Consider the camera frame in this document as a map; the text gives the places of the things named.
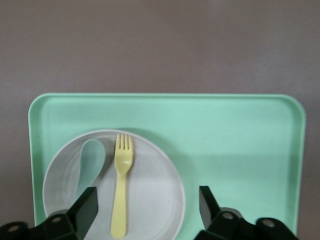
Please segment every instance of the mint green tray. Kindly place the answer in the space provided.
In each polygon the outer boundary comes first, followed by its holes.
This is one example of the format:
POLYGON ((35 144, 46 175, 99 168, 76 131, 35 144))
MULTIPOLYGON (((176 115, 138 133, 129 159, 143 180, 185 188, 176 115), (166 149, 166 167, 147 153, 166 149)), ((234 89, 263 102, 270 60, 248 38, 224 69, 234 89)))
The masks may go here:
POLYGON ((286 95, 48 93, 29 109, 35 224, 46 217, 47 167, 68 141, 99 129, 120 129, 159 146, 179 171, 186 194, 176 239, 203 229, 199 186, 221 207, 254 223, 272 217, 297 231, 305 112, 286 95))

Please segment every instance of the plate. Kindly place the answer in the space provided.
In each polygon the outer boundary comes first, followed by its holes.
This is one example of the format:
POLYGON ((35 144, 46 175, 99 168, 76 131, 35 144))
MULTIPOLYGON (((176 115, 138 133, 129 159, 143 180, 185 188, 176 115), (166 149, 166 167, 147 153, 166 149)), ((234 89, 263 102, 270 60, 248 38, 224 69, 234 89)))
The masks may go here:
POLYGON ((122 130, 102 129, 80 135, 53 157, 45 173, 42 199, 46 216, 72 206, 80 174, 80 152, 98 139, 106 161, 93 186, 99 211, 86 240, 113 240, 110 233, 117 172, 113 163, 116 134, 133 137, 134 160, 127 175, 127 233, 124 240, 174 240, 185 215, 185 191, 172 161, 149 140, 122 130))

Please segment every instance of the yellow fork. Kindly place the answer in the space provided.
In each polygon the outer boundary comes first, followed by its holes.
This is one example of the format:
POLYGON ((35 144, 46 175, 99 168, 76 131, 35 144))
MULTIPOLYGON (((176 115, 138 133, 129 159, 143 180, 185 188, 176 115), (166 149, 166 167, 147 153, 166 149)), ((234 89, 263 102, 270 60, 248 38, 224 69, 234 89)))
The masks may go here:
POLYGON ((117 134, 114 150, 116 186, 113 202, 111 235, 121 239, 127 231, 126 178, 134 158, 133 141, 130 135, 117 134))

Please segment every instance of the fork handle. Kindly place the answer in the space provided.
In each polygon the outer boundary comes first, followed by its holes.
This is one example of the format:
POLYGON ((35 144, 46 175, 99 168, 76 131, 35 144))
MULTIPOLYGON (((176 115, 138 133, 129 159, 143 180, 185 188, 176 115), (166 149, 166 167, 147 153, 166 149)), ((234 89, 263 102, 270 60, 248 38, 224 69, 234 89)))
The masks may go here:
POLYGON ((122 239, 127 230, 126 175, 116 178, 115 196, 111 218, 111 235, 122 239))

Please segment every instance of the spoon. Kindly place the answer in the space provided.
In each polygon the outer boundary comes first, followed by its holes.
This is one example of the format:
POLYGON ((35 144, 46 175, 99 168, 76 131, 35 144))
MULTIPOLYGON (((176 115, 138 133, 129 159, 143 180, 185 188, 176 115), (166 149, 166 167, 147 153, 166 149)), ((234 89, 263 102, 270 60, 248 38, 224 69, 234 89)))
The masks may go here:
POLYGON ((104 145, 97 139, 87 140, 81 147, 80 176, 74 201, 90 187, 102 170, 106 159, 104 145))

